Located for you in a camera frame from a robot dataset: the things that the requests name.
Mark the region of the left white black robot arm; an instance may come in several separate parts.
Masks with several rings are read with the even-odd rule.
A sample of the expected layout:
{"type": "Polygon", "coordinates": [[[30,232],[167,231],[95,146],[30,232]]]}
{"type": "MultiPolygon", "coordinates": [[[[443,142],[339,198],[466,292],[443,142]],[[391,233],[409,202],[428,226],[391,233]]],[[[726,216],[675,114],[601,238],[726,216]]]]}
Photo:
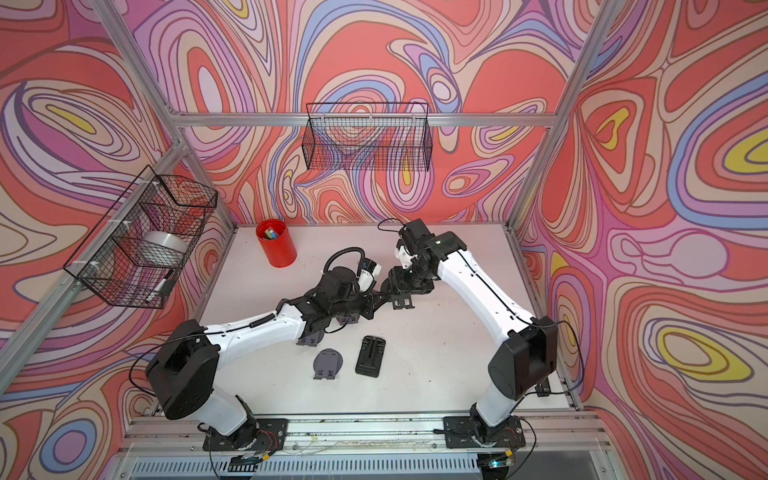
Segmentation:
{"type": "Polygon", "coordinates": [[[375,291],[381,267],[360,248],[344,248],[326,261],[318,284],[283,299],[266,313],[221,325],[195,320],[179,325],[145,369],[168,420],[191,419],[235,450],[255,445],[263,431],[244,400],[216,383],[218,371],[257,350],[282,342],[316,345],[359,318],[370,319],[386,298],[375,291]]]}

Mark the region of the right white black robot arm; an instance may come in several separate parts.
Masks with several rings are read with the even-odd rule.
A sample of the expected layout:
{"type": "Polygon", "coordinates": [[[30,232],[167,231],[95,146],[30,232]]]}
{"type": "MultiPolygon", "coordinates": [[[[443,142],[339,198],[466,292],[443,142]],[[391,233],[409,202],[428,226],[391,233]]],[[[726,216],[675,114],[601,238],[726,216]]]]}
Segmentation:
{"type": "Polygon", "coordinates": [[[442,434],[451,448],[463,441],[490,448],[510,428],[513,412],[535,385],[553,373],[558,330],[547,316],[537,318],[493,281],[454,232],[436,235],[422,220],[402,224],[396,256],[381,292],[395,310],[411,309],[412,297],[426,295],[441,281],[450,286],[486,327],[496,352],[488,363],[490,384],[463,418],[446,417],[442,434]]]}

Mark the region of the grey folded phone stand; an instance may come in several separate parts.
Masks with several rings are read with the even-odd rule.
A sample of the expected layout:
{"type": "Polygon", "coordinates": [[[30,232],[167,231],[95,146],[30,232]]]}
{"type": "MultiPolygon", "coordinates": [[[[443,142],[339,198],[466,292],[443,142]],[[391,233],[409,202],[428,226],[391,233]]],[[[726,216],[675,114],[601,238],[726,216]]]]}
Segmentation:
{"type": "Polygon", "coordinates": [[[325,332],[323,330],[315,331],[309,335],[303,336],[296,341],[298,346],[317,347],[318,344],[324,338],[325,332]]]}
{"type": "Polygon", "coordinates": [[[343,356],[334,349],[321,350],[313,361],[314,380],[334,380],[343,366],[343,356]]]}

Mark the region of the black rectangular phone stand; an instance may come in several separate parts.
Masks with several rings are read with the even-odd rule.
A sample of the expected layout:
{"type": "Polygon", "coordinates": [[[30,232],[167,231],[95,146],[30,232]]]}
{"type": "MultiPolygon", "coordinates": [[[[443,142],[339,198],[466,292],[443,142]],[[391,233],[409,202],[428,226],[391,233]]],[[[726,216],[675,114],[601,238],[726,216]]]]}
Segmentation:
{"type": "Polygon", "coordinates": [[[371,378],[378,378],[385,348],[385,339],[366,335],[361,342],[361,348],[355,365],[355,373],[371,378]]]}

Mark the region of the red cylindrical pen cup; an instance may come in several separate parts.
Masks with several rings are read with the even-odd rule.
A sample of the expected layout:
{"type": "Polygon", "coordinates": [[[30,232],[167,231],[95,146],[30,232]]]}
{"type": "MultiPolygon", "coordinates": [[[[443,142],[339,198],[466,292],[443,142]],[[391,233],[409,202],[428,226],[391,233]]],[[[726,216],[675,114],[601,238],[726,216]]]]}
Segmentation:
{"type": "Polygon", "coordinates": [[[256,235],[269,264],[285,268],[294,263],[297,251],[287,225],[278,219],[268,219],[256,227],[256,235]]]}

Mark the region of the white marker in basket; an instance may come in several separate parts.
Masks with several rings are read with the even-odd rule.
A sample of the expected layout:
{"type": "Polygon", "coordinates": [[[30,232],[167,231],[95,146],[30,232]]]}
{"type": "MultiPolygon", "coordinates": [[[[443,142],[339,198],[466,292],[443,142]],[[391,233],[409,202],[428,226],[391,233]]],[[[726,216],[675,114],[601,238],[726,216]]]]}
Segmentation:
{"type": "Polygon", "coordinates": [[[145,302],[148,305],[161,304],[168,295],[168,288],[170,287],[170,279],[162,278],[158,284],[150,291],[145,298],[145,302]]]}

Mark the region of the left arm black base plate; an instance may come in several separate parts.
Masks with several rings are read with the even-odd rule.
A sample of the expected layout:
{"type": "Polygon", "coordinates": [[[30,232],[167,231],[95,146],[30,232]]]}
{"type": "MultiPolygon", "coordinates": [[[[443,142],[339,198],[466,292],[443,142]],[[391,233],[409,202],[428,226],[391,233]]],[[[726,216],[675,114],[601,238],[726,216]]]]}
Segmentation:
{"type": "Polygon", "coordinates": [[[284,448],[288,424],[287,418],[258,418],[247,420],[234,433],[227,436],[213,429],[204,440],[203,450],[274,454],[284,448]]]}

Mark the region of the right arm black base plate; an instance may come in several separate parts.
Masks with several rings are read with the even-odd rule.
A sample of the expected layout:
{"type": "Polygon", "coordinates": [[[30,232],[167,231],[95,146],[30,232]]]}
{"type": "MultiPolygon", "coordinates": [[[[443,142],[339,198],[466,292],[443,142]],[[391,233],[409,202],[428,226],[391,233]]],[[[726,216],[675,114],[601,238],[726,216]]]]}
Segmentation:
{"type": "Polygon", "coordinates": [[[516,451],[526,445],[521,420],[509,416],[499,425],[487,426],[477,417],[446,416],[441,428],[435,429],[443,435],[449,449],[506,448],[516,451]]]}

